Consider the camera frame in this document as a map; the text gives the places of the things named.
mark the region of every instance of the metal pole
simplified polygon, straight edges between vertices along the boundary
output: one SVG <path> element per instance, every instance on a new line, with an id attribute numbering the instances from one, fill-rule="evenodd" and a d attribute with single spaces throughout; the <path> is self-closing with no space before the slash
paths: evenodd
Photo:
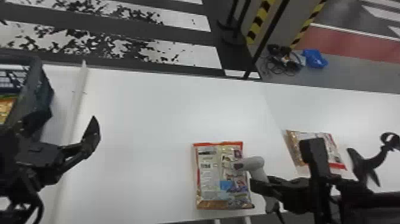
<path id="1" fill-rule="evenodd" d="M 278 23 L 279 19 L 281 18 L 283 12 L 285 11 L 288 3 L 290 0 L 282 0 L 282 3 L 280 4 L 278 11 L 276 12 L 274 18 L 272 19 L 272 22 L 270 24 L 270 27 L 268 27 L 267 33 L 265 33 L 264 38 L 262 39 L 259 47 L 257 48 L 254 57 L 251 60 L 251 65 L 247 68 L 247 71 L 243 75 L 241 79 L 246 80 L 249 78 L 251 71 L 253 70 L 253 66 L 257 62 L 258 58 L 260 57 L 261 53 L 263 52 L 269 38 L 272 35 L 272 32 L 274 31 L 276 24 Z"/>
<path id="2" fill-rule="evenodd" d="M 232 23 L 233 14 L 236 11 L 236 7 L 238 6 L 238 2 L 239 2 L 239 0 L 233 0 L 233 4 L 232 4 L 232 7 L 231 7 L 230 12 L 229 12 L 228 19 L 226 20 L 226 24 L 227 25 L 231 25 L 231 23 Z"/>
<path id="3" fill-rule="evenodd" d="M 237 21 L 237 26 L 235 31 L 233 32 L 233 38 L 236 39 L 242 28 L 243 21 L 245 19 L 246 13 L 249 10 L 250 0 L 246 0 L 245 5 L 243 6 L 242 12 L 240 13 L 239 20 Z"/>

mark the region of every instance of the blue object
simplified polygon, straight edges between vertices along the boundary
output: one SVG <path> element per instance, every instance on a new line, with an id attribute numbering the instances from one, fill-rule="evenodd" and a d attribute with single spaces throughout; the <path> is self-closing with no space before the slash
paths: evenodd
<path id="1" fill-rule="evenodd" d="M 304 49 L 301 55 L 305 56 L 305 63 L 309 67 L 322 69 L 328 65 L 328 61 L 322 57 L 320 51 L 317 49 Z"/>
<path id="2" fill-rule="evenodd" d="M 227 191 L 229 188 L 234 186 L 235 183 L 233 181 L 220 181 L 220 188 L 222 191 Z"/>

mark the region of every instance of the black metal stand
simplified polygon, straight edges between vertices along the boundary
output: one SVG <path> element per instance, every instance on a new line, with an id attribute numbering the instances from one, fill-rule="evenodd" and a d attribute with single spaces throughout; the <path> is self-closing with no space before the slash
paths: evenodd
<path id="1" fill-rule="evenodd" d="M 269 38 L 272 35 L 272 32 L 274 31 L 279 19 L 281 18 L 283 12 L 285 11 L 288 3 L 290 0 L 282 0 L 282 3 L 280 4 L 278 11 L 276 12 L 274 18 L 272 19 L 272 22 L 270 24 L 270 27 L 268 27 L 267 33 L 265 33 L 264 38 L 262 39 L 260 45 L 258 46 L 252 60 L 251 60 L 251 65 L 247 68 L 247 71 L 243 75 L 241 79 L 246 80 L 249 78 L 251 71 L 254 68 L 255 63 L 258 61 L 258 58 L 260 57 L 261 53 L 263 52 Z"/>
<path id="2" fill-rule="evenodd" d="M 223 30 L 233 30 L 235 25 L 233 24 L 233 15 L 235 14 L 236 8 L 238 7 L 239 0 L 233 0 L 232 7 L 229 11 L 228 17 L 222 17 L 218 19 L 217 24 Z"/>
<path id="3" fill-rule="evenodd" d="M 242 28 L 246 13 L 249 9 L 250 1 L 251 0 L 246 0 L 245 5 L 243 6 L 242 12 L 240 13 L 239 20 L 237 21 L 237 25 L 233 31 L 233 34 L 231 32 L 223 33 L 222 40 L 224 40 L 225 43 L 234 45 L 234 46 L 241 46 L 241 45 L 246 44 L 245 38 L 239 34 L 240 34 L 240 29 Z"/>

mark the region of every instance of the chip bag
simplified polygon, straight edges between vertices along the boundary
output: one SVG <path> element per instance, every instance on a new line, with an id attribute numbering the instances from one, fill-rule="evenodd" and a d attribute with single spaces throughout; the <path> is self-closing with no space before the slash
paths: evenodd
<path id="1" fill-rule="evenodd" d="M 325 141 L 326 151 L 328 153 L 328 163 L 329 167 L 334 169 L 343 169 L 346 170 L 345 163 L 340 157 L 338 148 L 333 140 L 333 137 L 329 133 L 312 133 L 312 132 L 298 132 L 294 130 L 286 130 L 287 137 L 289 140 L 289 151 L 292 155 L 293 162 L 296 166 L 306 166 L 304 163 L 301 152 L 299 148 L 299 142 L 305 139 L 311 138 L 323 138 Z"/>
<path id="2" fill-rule="evenodd" d="M 252 209 L 246 172 L 232 162 L 242 158 L 243 142 L 195 143 L 197 209 Z"/>

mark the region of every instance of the white stripe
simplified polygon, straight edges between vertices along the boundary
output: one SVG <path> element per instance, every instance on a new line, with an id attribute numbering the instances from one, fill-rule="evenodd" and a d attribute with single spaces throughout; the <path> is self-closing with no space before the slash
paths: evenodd
<path id="1" fill-rule="evenodd" d="M 378 18 L 384 18 L 386 20 L 400 22 L 400 14 L 399 13 L 393 13 L 390 11 L 381 10 L 379 8 L 369 7 L 369 6 L 365 6 L 365 5 L 363 5 L 362 7 L 364 7 L 368 12 L 370 12 L 372 15 L 374 15 Z"/>
<path id="2" fill-rule="evenodd" d="M 100 37 L 101 33 L 92 33 L 81 38 L 77 38 L 67 34 L 67 30 L 60 30 L 59 32 L 50 33 L 54 27 L 43 26 L 32 23 L 19 23 L 13 21 L 6 21 L 7 25 L 0 23 L 0 47 L 3 48 L 14 48 L 23 49 L 20 45 L 28 44 L 26 37 L 33 39 L 35 45 L 38 48 L 42 48 L 45 51 L 51 51 L 53 43 L 57 43 L 60 48 L 67 46 L 71 41 L 75 41 L 81 48 L 67 48 L 66 51 L 62 51 L 63 54 L 80 55 L 91 52 L 91 48 L 86 46 L 86 42 L 92 39 L 95 35 Z M 46 35 L 40 37 L 39 31 L 44 31 Z M 145 61 L 152 61 L 155 63 L 166 63 L 166 64 L 177 64 L 183 66 L 196 66 L 206 67 L 212 69 L 222 69 L 220 59 L 218 57 L 217 48 L 213 46 L 193 45 L 189 43 L 170 42 L 162 40 L 137 40 L 133 38 L 124 37 L 123 35 L 113 35 L 115 40 L 113 44 L 112 53 L 115 55 L 123 55 L 129 51 L 126 44 L 134 41 L 141 41 L 147 43 L 146 47 L 140 48 L 140 54 L 147 56 Z M 33 44 L 28 45 L 28 50 L 35 51 Z M 53 50 L 55 53 L 60 53 L 59 50 Z"/>
<path id="3" fill-rule="evenodd" d="M 325 29 L 331 29 L 331 30 L 338 30 L 346 33 L 355 33 L 359 35 L 364 35 L 364 36 L 371 36 L 373 38 L 380 38 L 380 39 L 386 39 L 390 41 L 397 41 L 400 42 L 400 38 L 394 38 L 391 36 L 383 36 L 383 35 L 378 35 L 375 33 L 367 33 L 367 32 L 362 32 L 362 31 L 357 31 L 357 30 L 349 30 L 349 29 L 344 29 L 336 26 L 328 26 L 328 25 L 323 25 L 319 23 L 311 23 L 311 26 L 319 27 L 319 28 L 325 28 Z"/>
<path id="4" fill-rule="evenodd" d="M 400 9 L 400 3 L 395 2 L 395 1 L 390 1 L 390 0 L 360 0 L 360 1 L 371 2 L 371 3 L 375 3 L 375 4 L 379 4 L 379 5 L 385 5 L 388 7 Z"/>
<path id="5" fill-rule="evenodd" d="M 390 28 L 391 30 L 393 30 L 393 32 L 395 32 L 397 35 L 400 36 L 400 28 L 394 27 L 394 26 L 389 26 L 389 28 Z"/>
<path id="6" fill-rule="evenodd" d="M 225 74 L 226 74 L 226 76 L 229 76 L 229 77 L 243 77 L 243 75 L 245 74 L 245 71 L 225 69 Z M 257 72 L 252 72 L 252 73 L 250 73 L 249 78 L 260 79 L 260 76 Z"/>
<path id="7" fill-rule="evenodd" d="M 203 4 L 203 2 L 201 0 L 175 0 L 175 1 L 188 2 L 188 3 L 198 4 L 198 5 Z"/>
<path id="8" fill-rule="evenodd" d="M 66 11 L 67 7 L 56 6 L 54 0 L 43 0 L 43 1 L 30 1 L 30 0 L 6 0 L 6 2 L 17 4 L 17 5 L 29 5 L 39 8 L 49 8 L 57 11 Z M 73 2 L 84 2 L 84 0 L 66 0 L 67 4 Z M 158 23 L 162 22 L 163 25 L 173 26 L 185 29 L 200 30 L 210 32 L 210 25 L 208 24 L 208 19 L 205 15 L 197 15 L 191 13 L 184 13 L 180 11 L 165 10 L 162 8 L 147 7 L 143 5 L 135 5 L 125 2 L 108 1 L 108 0 L 98 0 L 93 1 L 92 6 L 94 9 L 91 11 L 99 10 L 102 17 L 118 17 L 123 19 L 130 19 L 130 14 L 128 11 L 124 11 L 121 15 L 114 15 L 117 10 L 121 7 L 130 9 L 134 13 L 141 14 L 142 17 L 149 17 L 151 20 L 155 20 Z"/>

